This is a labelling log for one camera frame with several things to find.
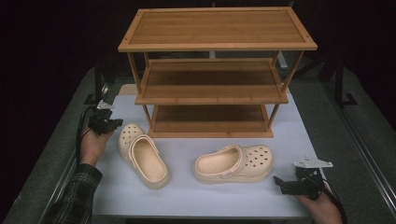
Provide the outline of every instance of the shelf slat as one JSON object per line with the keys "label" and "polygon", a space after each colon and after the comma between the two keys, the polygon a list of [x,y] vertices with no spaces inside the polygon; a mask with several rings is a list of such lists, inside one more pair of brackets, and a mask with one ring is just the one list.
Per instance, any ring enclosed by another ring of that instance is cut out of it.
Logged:
{"label": "shelf slat", "polygon": [[152,137],[273,137],[264,105],[156,105]]}
{"label": "shelf slat", "polygon": [[291,7],[139,9],[120,52],[315,50]]}
{"label": "shelf slat", "polygon": [[150,60],[137,105],[286,104],[272,59]]}

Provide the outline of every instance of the table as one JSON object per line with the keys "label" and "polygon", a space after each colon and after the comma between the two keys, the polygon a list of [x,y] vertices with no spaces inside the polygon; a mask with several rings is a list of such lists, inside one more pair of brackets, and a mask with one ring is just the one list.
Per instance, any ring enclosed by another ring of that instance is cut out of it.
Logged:
{"label": "table", "polygon": [[[120,93],[125,94],[125,91],[121,89]],[[148,189],[120,156],[119,127],[97,163],[104,177],[94,196],[93,214],[120,217],[308,217],[308,212],[293,197],[281,194],[273,179],[276,175],[285,181],[295,180],[293,163],[305,156],[317,157],[292,95],[290,92],[287,95],[290,102],[278,111],[273,125],[274,138],[154,138],[171,174],[170,182],[159,190]],[[116,96],[112,118],[123,119],[123,125],[133,122],[147,132],[149,125],[145,112],[134,104],[134,100],[135,95]],[[251,184],[205,185],[195,180],[192,166],[196,158],[231,144],[267,145],[274,153],[274,170],[263,181]]]}

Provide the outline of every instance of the black cable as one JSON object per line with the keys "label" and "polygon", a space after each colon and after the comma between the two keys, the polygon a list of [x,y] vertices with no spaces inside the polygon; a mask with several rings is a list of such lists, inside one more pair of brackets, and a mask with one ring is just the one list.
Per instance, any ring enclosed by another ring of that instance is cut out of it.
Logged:
{"label": "black cable", "polygon": [[334,195],[334,197],[340,201],[340,197],[338,196],[338,192],[336,191],[336,188],[332,187],[332,184],[329,183],[329,181],[327,181],[327,179],[323,178],[323,181],[325,181],[327,183],[327,185],[329,185],[330,189],[332,190],[332,195]]}
{"label": "black cable", "polygon": [[85,132],[82,136],[81,136],[81,142],[82,142],[82,138],[85,136],[85,134],[87,134],[90,130],[92,130],[92,129],[89,129],[87,132]]}
{"label": "black cable", "polygon": [[77,136],[76,136],[76,164],[79,164],[79,161],[80,161],[80,152],[79,151],[80,151],[80,148],[81,148],[81,139],[82,139],[81,132],[82,132],[82,128],[83,128],[83,125],[84,125],[84,120],[85,120],[87,112],[89,110],[94,110],[94,109],[95,109],[94,105],[89,106],[88,108],[86,108],[84,110],[84,112],[81,113],[81,116],[79,118]]}
{"label": "black cable", "polygon": [[347,213],[346,213],[346,211],[345,211],[343,205],[341,204],[341,202],[339,202],[339,201],[334,197],[334,195],[332,195],[332,193],[331,193],[328,189],[323,188],[319,183],[317,183],[315,180],[313,180],[312,178],[310,178],[306,172],[304,172],[304,174],[305,174],[305,178],[306,178],[306,179],[308,179],[309,181],[311,181],[312,183],[314,183],[315,185],[317,185],[317,186],[320,188],[320,190],[321,190],[323,193],[325,193],[325,194],[329,197],[330,201],[335,205],[335,207],[337,207],[338,211],[340,212],[341,219],[342,219],[343,223],[344,223],[344,224],[347,224]]}

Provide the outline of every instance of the clog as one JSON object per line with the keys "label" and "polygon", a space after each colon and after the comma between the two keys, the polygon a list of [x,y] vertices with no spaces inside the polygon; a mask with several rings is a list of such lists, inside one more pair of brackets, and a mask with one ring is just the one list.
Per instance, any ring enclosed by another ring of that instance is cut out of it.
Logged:
{"label": "clog", "polygon": [[231,145],[199,157],[194,176],[204,184],[258,182],[270,174],[273,164],[273,153],[267,146]]}
{"label": "clog", "polygon": [[136,124],[128,124],[121,130],[119,151],[148,188],[160,189],[169,182],[170,174],[160,152]]}

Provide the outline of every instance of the shoe strap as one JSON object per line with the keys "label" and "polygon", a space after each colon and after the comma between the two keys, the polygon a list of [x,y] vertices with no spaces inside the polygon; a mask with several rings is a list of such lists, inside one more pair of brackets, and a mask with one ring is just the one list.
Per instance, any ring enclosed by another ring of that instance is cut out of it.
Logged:
{"label": "shoe strap", "polygon": [[235,163],[233,167],[231,167],[229,170],[223,172],[220,177],[222,179],[228,179],[233,177],[234,175],[238,174],[245,166],[246,160],[247,160],[247,155],[245,153],[245,150],[243,150],[240,146],[238,145],[230,145],[225,148],[222,148],[219,150],[221,151],[226,151],[226,150],[232,150],[235,148],[237,150],[237,153],[239,154],[238,161]]}

